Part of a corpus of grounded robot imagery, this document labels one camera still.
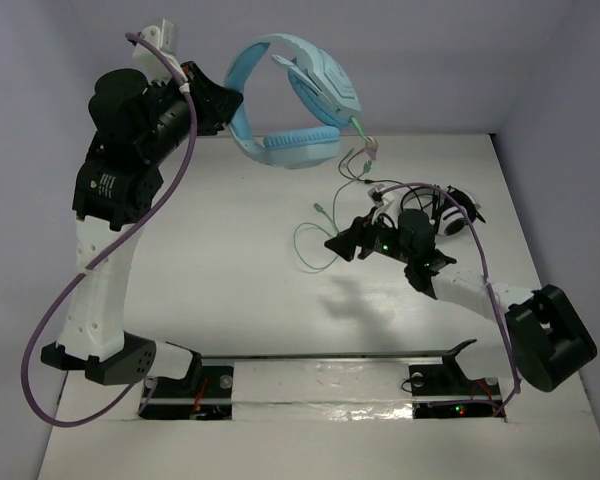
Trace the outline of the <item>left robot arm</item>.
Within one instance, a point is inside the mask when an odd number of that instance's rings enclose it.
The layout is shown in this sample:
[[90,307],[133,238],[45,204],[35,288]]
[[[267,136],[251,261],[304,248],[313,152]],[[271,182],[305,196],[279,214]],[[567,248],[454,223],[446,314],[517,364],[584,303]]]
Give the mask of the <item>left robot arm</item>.
[[154,211],[163,185],[161,163],[195,134],[223,130],[242,93],[211,81],[193,62],[183,65],[191,96],[175,80],[148,80],[135,69],[108,72],[95,83],[88,110],[96,127],[75,183],[77,267],[59,338],[41,360],[80,370],[101,385],[157,377],[180,394],[202,382],[199,353],[125,331],[124,305],[142,219]]

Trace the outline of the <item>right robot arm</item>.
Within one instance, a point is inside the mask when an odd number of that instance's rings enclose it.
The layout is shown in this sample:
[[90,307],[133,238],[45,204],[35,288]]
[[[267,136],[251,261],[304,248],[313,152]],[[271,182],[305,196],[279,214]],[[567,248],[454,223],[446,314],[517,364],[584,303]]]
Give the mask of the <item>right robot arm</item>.
[[373,253],[396,260],[416,291],[493,321],[514,371],[537,390],[555,390],[596,358],[597,346],[562,289],[493,283],[442,253],[435,239],[427,215],[409,209],[389,224],[357,217],[324,246],[347,262]]

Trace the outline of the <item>light blue headphones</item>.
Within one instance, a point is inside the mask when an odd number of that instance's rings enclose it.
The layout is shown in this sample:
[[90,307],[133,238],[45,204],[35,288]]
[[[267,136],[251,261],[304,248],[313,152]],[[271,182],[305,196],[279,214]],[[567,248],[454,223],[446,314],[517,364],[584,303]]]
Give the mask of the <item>light blue headphones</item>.
[[361,113],[359,97],[349,76],[329,53],[285,33],[263,35],[242,50],[227,70],[224,87],[244,93],[251,73],[273,44],[293,53],[291,59],[274,55],[272,60],[286,71],[295,95],[321,125],[270,134],[257,141],[245,107],[240,106],[228,122],[229,132],[239,150],[257,163],[290,170],[318,166],[340,153],[341,131]]

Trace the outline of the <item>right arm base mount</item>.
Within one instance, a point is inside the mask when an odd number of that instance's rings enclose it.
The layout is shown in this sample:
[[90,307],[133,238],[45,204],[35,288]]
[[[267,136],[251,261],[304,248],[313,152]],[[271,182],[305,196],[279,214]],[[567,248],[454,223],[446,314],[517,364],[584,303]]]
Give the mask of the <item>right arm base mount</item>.
[[400,388],[412,397],[412,413],[422,419],[503,418],[503,404],[497,379],[491,385],[485,377],[469,379],[457,362],[458,355],[476,339],[461,342],[443,352],[439,363],[409,366]]

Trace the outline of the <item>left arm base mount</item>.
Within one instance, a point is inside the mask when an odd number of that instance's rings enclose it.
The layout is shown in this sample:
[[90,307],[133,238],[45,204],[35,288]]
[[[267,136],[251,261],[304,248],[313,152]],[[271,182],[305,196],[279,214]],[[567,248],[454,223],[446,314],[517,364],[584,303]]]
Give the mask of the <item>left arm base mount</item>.
[[199,359],[181,380],[147,381],[141,393],[143,420],[223,421],[232,419],[234,363]]

